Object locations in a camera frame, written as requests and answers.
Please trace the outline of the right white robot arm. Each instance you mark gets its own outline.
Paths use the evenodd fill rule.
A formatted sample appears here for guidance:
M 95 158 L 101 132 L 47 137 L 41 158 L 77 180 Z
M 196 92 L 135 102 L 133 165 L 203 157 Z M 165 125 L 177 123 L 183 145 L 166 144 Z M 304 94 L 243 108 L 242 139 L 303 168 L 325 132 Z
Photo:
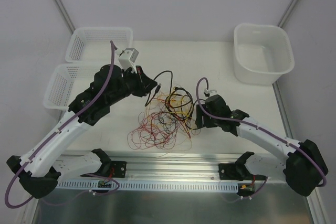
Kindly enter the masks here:
M 218 127 L 265 149 L 269 155 L 243 153 L 233 164 L 220 165 L 223 179 L 251 180 L 271 177 L 286 182 L 296 193 L 309 196 L 317 187 L 326 185 L 328 168 L 311 140 L 300 142 L 278 136 L 242 110 L 231 110 L 220 95 L 208 97 L 196 106 L 196 125 L 199 128 Z

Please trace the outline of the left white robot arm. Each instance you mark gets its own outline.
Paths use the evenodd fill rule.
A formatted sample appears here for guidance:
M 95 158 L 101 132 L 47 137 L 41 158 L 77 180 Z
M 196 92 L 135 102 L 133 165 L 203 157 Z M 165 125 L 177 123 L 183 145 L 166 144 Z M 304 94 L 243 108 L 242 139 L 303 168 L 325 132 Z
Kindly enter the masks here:
M 94 75 L 89 88 L 78 94 L 59 124 L 30 152 L 11 156 L 7 165 L 21 186 L 34 198 L 50 194 L 57 185 L 81 175 L 108 177 L 113 165 L 100 148 L 68 162 L 57 158 L 81 134 L 109 114 L 110 107 L 133 95 L 144 97 L 157 86 L 140 66 L 123 70 L 116 65 L 104 65 Z

